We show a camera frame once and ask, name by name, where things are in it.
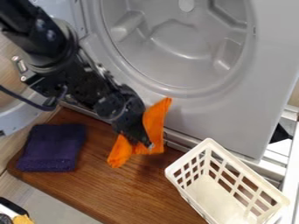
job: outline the wooden board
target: wooden board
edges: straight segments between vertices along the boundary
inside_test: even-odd
[[[163,155],[133,156],[112,169],[106,162],[116,139],[110,125],[66,108],[50,123],[88,127],[76,171],[20,172],[18,153],[8,164],[10,174],[104,223],[206,223],[164,176],[183,152],[166,148]]]

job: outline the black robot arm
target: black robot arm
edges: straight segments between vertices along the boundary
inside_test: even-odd
[[[55,108],[67,95],[110,122],[131,143],[152,146],[143,127],[143,101],[89,59],[68,24],[53,21],[28,0],[0,0],[0,4],[1,32],[22,50],[22,55],[12,59],[20,80],[48,98],[39,109]],[[1,90],[35,106],[5,87],[0,86]]]

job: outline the screw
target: screw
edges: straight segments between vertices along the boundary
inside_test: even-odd
[[[35,23],[37,29],[39,32],[42,32],[45,30],[45,21],[43,19],[37,19],[37,22]]]
[[[11,60],[12,61],[18,61],[20,58],[18,57],[18,56],[13,56],[12,58],[11,58]]]
[[[26,81],[26,80],[27,80],[26,76],[23,75],[23,76],[21,77],[21,81]]]
[[[49,41],[54,41],[56,39],[56,33],[53,31],[53,30],[49,30],[47,33],[46,33],[46,37]]]

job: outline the white washing machine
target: white washing machine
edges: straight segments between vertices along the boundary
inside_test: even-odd
[[[32,0],[165,126],[261,158],[298,77],[298,0]]]

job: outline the orange towel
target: orange towel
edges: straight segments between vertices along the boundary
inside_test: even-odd
[[[171,102],[171,98],[164,98],[154,106],[148,108],[143,114],[143,126],[155,147],[149,150],[142,143],[133,146],[125,136],[119,135],[108,157],[108,163],[111,167],[118,168],[124,165],[132,154],[164,153],[163,124]]]

